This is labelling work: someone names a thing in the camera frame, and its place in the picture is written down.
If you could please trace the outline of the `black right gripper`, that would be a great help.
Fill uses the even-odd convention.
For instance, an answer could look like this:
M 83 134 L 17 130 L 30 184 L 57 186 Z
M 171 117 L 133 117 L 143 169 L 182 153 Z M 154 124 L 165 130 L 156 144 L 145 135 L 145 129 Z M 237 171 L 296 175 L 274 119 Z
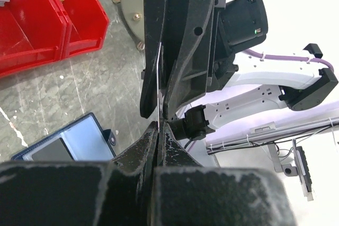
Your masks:
M 165 119 L 206 91 L 223 89 L 238 70 L 233 63 L 235 54 L 266 39 L 268 21 L 263 0 L 221 1 L 223 6 L 215 7 L 214 14 L 215 0 L 189 0 L 182 43 L 164 96 Z M 165 4 L 166 0 L 144 0 L 146 66 L 140 115 L 146 119 L 157 106 L 156 62 Z

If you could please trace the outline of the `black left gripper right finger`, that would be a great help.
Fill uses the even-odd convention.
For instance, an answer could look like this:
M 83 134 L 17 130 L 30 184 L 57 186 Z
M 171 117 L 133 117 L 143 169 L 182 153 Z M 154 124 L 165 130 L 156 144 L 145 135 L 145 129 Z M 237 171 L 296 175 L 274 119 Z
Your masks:
M 156 225 L 296 225 L 276 175 L 255 168 L 202 167 L 167 123 L 159 133 Z

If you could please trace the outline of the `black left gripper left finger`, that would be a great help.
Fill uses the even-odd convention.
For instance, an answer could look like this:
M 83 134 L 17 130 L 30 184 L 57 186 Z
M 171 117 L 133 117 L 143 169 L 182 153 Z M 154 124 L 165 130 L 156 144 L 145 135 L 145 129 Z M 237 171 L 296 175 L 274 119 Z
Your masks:
M 1 163 L 1 225 L 150 225 L 158 126 L 115 159 Z

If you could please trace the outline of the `thin card edge-on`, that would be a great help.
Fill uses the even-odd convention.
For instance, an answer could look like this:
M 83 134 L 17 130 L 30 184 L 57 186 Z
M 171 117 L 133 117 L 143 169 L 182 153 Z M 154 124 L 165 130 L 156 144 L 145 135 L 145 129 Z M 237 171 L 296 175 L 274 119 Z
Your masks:
M 160 121 L 162 119 L 162 92 L 161 92 L 161 67 L 160 59 L 162 56 L 162 43 L 159 43 L 156 61 L 156 91 L 157 91 L 157 126 L 160 130 Z

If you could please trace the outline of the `blue leather card holder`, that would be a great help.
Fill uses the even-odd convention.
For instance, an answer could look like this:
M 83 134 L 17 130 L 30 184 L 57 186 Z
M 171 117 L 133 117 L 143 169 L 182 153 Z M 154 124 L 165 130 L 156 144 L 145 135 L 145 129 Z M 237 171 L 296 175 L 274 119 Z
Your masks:
M 90 112 L 42 140 L 12 156 L 12 160 L 34 161 L 31 154 L 48 141 L 62 138 L 73 156 L 72 161 L 109 161 L 116 154 L 116 138 L 110 129 L 102 129 L 94 113 Z

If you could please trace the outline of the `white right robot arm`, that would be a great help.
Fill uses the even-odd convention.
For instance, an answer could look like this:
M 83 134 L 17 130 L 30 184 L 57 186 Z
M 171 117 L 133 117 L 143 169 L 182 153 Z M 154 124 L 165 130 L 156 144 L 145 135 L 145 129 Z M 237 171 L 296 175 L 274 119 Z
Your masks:
M 140 115 L 158 110 L 178 140 L 235 120 L 317 107 L 337 86 L 318 45 L 306 55 L 253 51 L 268 32 L 263 0 L 144 0 Z

